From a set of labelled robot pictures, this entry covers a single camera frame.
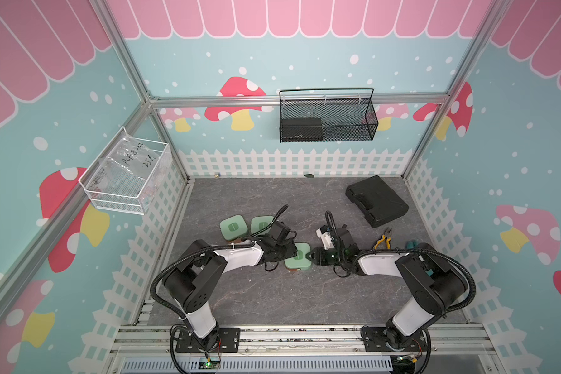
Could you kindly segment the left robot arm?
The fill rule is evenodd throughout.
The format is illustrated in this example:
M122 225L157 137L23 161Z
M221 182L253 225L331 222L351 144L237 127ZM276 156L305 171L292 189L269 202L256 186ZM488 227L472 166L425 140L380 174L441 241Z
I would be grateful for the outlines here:
M223 274L247 266L266 266L296 257L296 232L275 221L267 233L249 236L239 243L213 246L194 241L175 262L152 281L151 298L181 318L171 329L172 337L185 330L203 352L220 341L220 327L209 300Z

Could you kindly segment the green case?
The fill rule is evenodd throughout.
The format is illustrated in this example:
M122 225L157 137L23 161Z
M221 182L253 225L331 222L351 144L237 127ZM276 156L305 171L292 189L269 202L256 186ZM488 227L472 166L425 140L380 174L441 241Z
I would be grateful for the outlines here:
M269 232L273 216L258 216L252 219L250 226L251 234L264 235Z
M221 229L221 234L224 240L227 242L232 242L238 238L242 238L249 233L248 226L242 215L235 215L230 218L226 218L219 224Z
M307 271L311 268L312 262L307 258L311 252L311 247L307 243L296 243L297 255L285 260L285 268L290 271Z

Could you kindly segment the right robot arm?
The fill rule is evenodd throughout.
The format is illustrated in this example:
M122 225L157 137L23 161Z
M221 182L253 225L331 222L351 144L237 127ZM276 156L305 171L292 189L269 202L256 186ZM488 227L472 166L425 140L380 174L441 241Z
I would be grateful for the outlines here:
M381 349L402 352L420 343L424 332L449 313L471 304L477 288L468 269L455 259L421 242L409 249L389 244L384 235L371 249L360 249L346 228L327 226L316 231L323 245L306 258L317 266L331 266L339 277L377 275L400 277L411 292L406 304L385 323L377 336L362 328L362 338Z

